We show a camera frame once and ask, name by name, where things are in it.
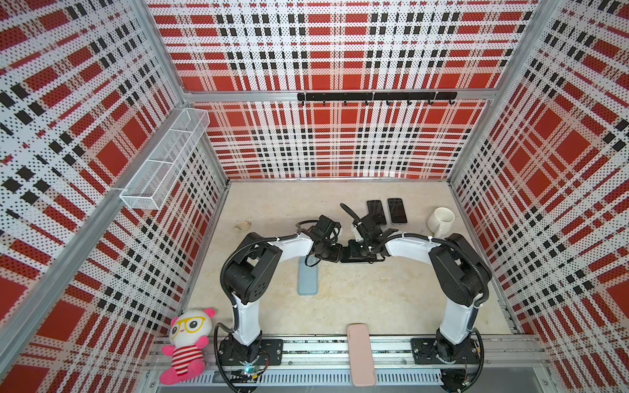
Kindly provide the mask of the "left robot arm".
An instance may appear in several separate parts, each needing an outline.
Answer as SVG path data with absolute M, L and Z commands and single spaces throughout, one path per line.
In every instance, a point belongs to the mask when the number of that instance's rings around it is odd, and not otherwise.
M 225 343 L 216 343 L 216 358 L 253 365 L 263 353 L 260 299 L 268 290 L 280 263 L 294 258 L 317 262 L 340 260 L 338 238 L 342 225 L 322 215 L 296 224 L 294 234 L 263 237 L 249 233 L 229 255 L 219 273 L 219 284 L 230 301 L 234 322 L 226 330 Z

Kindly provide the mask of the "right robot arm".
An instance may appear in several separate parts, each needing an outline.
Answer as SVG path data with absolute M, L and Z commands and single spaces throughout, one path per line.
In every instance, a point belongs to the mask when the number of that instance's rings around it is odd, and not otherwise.
M 447 238 L 381 230 L 372 215 L 362 218 L 345 204 L 340 207 L 352 217 L 357 239 L 341 247 L 342 263 L 383 262 L 389 257 L 406 258 L 430 265 L 447 297 L 441 325 L 436 332 L 434 356 L 453 364 L 475 334 L 478 310 L 489 298 L 492 273 L 482 258 L 460 234 Z

